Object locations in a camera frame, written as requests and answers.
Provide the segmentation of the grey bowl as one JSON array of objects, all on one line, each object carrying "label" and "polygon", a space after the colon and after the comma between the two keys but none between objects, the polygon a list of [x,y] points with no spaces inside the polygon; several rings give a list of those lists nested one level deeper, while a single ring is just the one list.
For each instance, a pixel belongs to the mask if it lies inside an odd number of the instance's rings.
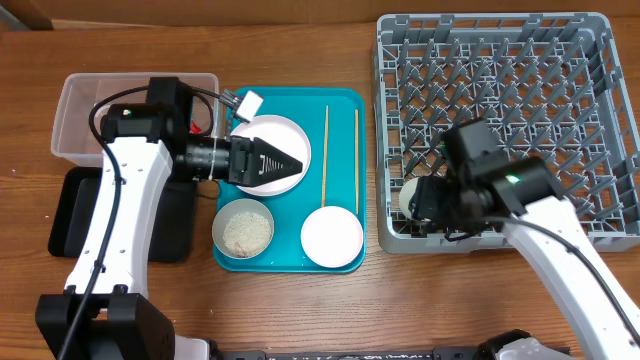
[{"label": "grey bowl", "polygon": [[271,212],[268,210],[268,208],[265,205],[263,205],[261,202],[258,202],[253,199],[244,198],[244,199],[234,200],[226,204],[225,206],[223,206],[218,211],[212,224],[212,238],[216,248],[225,256],[228,256],[232,259],[244,260],[244,259],[250,259],[253,257],[249,257],[249,258],[234,257],[225,246],[225,243],[223,240],[223,232],[226,224],[229,222],[232,216],[241,212],[253,212],[266,217],[272,228],[271,240],[273,238],[274,231],[275,231],[275,223],[271,215]]}]

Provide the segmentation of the wooden chopstick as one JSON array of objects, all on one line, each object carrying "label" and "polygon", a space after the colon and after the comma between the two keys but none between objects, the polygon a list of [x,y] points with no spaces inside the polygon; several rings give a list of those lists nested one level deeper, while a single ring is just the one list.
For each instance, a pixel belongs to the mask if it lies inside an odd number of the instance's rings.
[{"label": "wooden chopstick", "polygon": [[354,110],[354,187],[355,187],[355,214],[359,214],[359,110]]},{"label": "wooden chopstick", "polygon": [[322,163],[322,188],[321,207],[326,206],[327,195],[327,162],[328,162],[328,136],[329,136],[329,105],[325,107],[324,140],[323,140],[323,163]]}]

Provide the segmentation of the white cup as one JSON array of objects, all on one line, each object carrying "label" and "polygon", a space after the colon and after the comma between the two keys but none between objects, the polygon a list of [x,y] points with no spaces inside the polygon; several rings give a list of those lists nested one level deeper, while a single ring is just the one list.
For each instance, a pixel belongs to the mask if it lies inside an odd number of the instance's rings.
[{"label": "white cup", "polygon": [[411,210],[410,210],[410,202],[416,193],[416,188],[418,185],[419,179],[413,178],[408,180],[400,190],[398,204],[400,211],[407,219],[412,219]]}]

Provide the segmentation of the red snack wrapper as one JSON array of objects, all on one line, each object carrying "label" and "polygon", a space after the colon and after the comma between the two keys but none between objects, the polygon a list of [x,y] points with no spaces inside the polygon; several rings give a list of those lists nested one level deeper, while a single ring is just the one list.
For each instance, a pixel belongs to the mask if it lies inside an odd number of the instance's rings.
[{"label": "red snack wrapper", "polygon": [[194,121],[192,121],[190,123],[190,133],[199,135],[202,133],[202,129]]}]

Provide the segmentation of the white rice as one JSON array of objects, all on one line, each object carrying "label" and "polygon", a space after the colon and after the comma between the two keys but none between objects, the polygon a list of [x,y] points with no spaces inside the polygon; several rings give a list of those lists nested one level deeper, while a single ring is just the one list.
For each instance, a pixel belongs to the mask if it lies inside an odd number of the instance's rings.
[{"label": "white rice", "polygon": [[223,232],[225,246],[234,257],[249,258],[261,253],[270,243],[272,228],[258,213],[241,212],[231,217]]}]

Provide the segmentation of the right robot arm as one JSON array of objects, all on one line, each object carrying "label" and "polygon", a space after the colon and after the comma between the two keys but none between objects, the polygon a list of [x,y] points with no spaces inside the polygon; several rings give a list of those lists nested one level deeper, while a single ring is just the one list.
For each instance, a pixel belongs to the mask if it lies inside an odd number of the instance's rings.
[{"label": "right robot arm", "polygon": [[636,359],[639,308],[584,232],[560,181],[537,157],[500,149],[482,118],[442,135],[447,171],[409,180],[403,215],[450,242],[490,228],[529,263],[573,329],[587,359]]}]

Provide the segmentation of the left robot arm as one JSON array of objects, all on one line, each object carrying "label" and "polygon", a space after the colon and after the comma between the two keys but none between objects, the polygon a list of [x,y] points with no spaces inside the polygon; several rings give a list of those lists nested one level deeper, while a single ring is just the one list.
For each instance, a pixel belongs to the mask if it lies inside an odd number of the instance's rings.
[{"label": "left robot arm", "polygon": [[302,163],[261,138],[219,139],[191,130],[195,99],[214,93],[176,77],[153,77],[145,100],[111,95],[88,126],[103,166],[81,254],[60,294],[40,297],[35,322],[58,359],[216,359],[210,340],[175,332],[148,298],[157,209],[170,177],[257,187],[299,174]]}]

